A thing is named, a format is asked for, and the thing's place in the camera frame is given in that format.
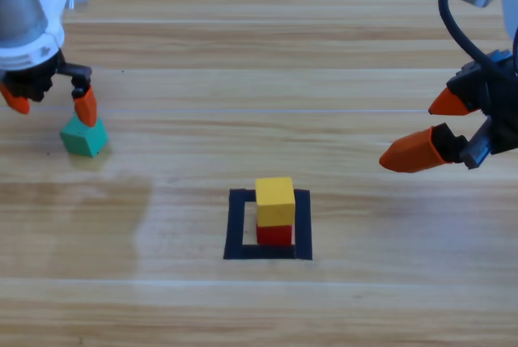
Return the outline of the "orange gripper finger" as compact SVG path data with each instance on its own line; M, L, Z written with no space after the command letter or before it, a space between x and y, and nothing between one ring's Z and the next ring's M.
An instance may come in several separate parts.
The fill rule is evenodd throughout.
M474 91L455 91L445 87L428 108L428 112L431 115L465 116L479 109L480 105Z
M467 147L464 135L456 136L443 123L399 138L381 155L385 169L415 173L449 163L461 163L461 152Z
M97 123L97 101L92 86L85 93L74 97L74 110L79 120L93 128Z
M0 92L10 108L24 115L30 112L28 99L21 96L13 96L5 83L1 83Z

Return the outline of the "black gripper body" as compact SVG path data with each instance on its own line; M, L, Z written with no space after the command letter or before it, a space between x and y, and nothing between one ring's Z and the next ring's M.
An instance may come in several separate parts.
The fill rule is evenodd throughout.
M479 167L488 155L517 148L517 84L491 77L475 61L464 65L447 82L447 88L465 109L480 111L486 121L470 138L452 136L446 157L469 169Z
M71 78L73 99L83 98L91 86L92 69L66 61L59 50L54 56L44 63L25 70L8 71L4 74L3 82L7 90L14 97L23 97L35 102L41 102L52 86L52 78L55 74L65 75Z

